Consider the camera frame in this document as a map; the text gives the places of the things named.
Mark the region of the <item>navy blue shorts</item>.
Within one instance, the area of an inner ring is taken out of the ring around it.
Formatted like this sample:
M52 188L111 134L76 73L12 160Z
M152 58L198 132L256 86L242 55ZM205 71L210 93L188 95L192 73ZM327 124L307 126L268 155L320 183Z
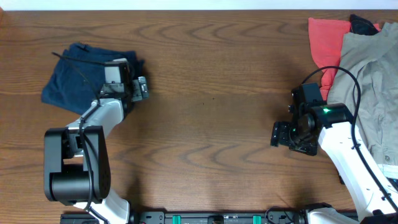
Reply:
M62 53L72 60L60 59L45 85L41 101L46 104L83 114L96 99L105 84L104 67L95 62L108 62L126 58L134 78L142 74L144 61L138 59L135 51L114 51L74 43Z

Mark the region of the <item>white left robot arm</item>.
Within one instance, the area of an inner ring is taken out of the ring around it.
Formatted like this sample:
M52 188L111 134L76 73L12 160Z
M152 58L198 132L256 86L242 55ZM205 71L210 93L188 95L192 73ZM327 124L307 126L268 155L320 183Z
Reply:
M76 121L44 136L44 194L88 212L99 223L136 223L131 204L111 187L106 138L148 98L145 77L106 82L97 99Z

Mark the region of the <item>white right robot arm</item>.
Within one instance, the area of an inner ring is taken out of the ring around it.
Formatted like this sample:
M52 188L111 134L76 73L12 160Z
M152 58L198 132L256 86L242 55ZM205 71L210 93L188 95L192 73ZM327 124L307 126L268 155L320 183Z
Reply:
M397 223L397 190L378 168L342 103L291 106L291 121L276 121L271 146L316 156L326 152L349 191L359 223Z

